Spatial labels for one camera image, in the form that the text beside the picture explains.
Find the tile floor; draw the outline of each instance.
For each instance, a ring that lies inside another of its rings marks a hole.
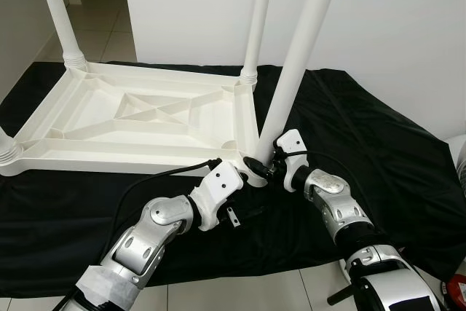
[[[127,0],[85,0],[69,5],[68,15],[88,61],[137,61]],[[63,62],[62,54],[54,35],[36,60]]]
[[[434,291],[439,281],[422,273]],[[202,280],[145,288],[131,311],[356,311],[353,298],[329,306],[347,286],[338,263],[263,277]],[[0,311],[51,311],[60,298],[0,299]]]
[[[86,0],[68,7],[71,23],[86,59],[135,62],[136,54],[126,0]],[[57,37],[38,60],[62,61]],[[438,281],[426,274],[438,290]],[[267,275],[181,283],[146,288],[132,311],[353,311],[348,299],[334,307],[327,296],[347,285],[337,263]],[[0,311],[50,311],[60,298],[0,299]]]

